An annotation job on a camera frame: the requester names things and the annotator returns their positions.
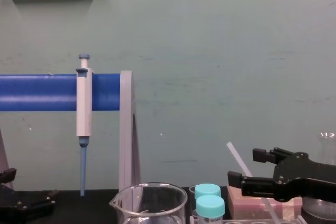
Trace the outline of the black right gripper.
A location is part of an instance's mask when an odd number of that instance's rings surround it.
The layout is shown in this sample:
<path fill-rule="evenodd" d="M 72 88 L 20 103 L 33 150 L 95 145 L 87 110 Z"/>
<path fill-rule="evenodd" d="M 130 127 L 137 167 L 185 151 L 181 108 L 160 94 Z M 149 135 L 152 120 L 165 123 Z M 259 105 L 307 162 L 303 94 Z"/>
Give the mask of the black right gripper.
<path fill-rule="evenodd" d="M 229 171 L 228 184 L 240 188 L 243 196 L 274 198 L 287 202 L 309 197 L 335 203 L 335 166 L 312 161 L 306 153 L 274 147 L 253 149 L 253 161 L 276 164 L 272 178 L 248 177 Z"/>

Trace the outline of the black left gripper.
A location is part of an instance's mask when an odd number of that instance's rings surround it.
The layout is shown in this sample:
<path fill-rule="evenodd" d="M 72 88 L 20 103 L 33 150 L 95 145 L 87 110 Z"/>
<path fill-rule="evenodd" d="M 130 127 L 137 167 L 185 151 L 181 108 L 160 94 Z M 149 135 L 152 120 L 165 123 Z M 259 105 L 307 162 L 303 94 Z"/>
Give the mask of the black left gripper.
<path fill-rule="evenodd" d="M 0 172 L 1 223 L 27 223 L 27 211 L 53 210 L 58 190 L 14 191 L 3 185 L 11 183 L 17 169 Z"/>

